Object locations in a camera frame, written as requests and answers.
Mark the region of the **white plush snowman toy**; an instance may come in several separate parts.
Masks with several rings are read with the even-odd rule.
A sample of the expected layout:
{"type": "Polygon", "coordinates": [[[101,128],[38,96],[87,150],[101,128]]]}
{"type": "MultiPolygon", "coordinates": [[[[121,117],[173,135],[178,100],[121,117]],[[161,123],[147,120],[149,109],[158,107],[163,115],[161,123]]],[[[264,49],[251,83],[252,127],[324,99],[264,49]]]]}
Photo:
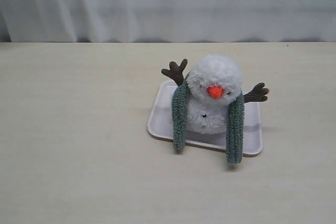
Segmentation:
{"type": "Polygon", "coordinates": [[[229,117],[238,117],[244,105],[265,102],[269,89],[259,82],[244,93],[243,77],[237,63],[228,56],[210,54],[185,73],[187,59],[169,62],[161,74],[176,84],[171,111],[173,133],[181,137],[186,132],[222,134],[229,126],[229,117]]]}

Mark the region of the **green fuzzy scarf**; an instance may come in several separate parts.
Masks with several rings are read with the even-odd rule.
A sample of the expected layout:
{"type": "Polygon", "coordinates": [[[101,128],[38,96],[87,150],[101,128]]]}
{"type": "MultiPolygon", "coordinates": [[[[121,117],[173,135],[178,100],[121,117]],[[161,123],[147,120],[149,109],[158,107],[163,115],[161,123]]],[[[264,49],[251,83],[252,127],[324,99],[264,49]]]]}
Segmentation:
{"type": "Polygon", "coordinates": [[[241,80],[206,78],[189,73],[172,96],[173,144],[184,149],[187,132],[226,134],[226,158],[238,164],[243,156],[245,101],[241,80]]]}

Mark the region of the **white backdrop curtain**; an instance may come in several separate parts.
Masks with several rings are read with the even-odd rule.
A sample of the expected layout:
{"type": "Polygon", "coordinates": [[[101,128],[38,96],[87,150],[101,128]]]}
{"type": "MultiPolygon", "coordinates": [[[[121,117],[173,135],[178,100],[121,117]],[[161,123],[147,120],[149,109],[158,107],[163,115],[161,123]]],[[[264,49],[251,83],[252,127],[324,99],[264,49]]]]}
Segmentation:
{"type": "Polygon", "coordinates": [[[335,41],[335,0],[1,0],[1,41],[335,41]]]}

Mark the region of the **white rectangular tray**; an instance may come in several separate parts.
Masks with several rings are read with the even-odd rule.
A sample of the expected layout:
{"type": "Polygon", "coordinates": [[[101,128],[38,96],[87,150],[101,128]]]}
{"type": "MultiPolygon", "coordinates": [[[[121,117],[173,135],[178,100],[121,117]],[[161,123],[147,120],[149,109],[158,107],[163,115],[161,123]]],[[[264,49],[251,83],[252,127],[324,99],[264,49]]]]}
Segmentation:
{"type": "MultiPolygon", "coordinates": [[[[172,80],[161,83],[148,119],[147,130],[149,134],[159,140],[173,141],[171,100],[176,87],[176,83],[172,80]]],[[[244,156],[256,156],[263,150],[262,126],[260,103],[246,103],[243,142],[244,156]]],[[[225,152],[225,134],[209,135],[188,131],[186,145],[225,152]]]]}

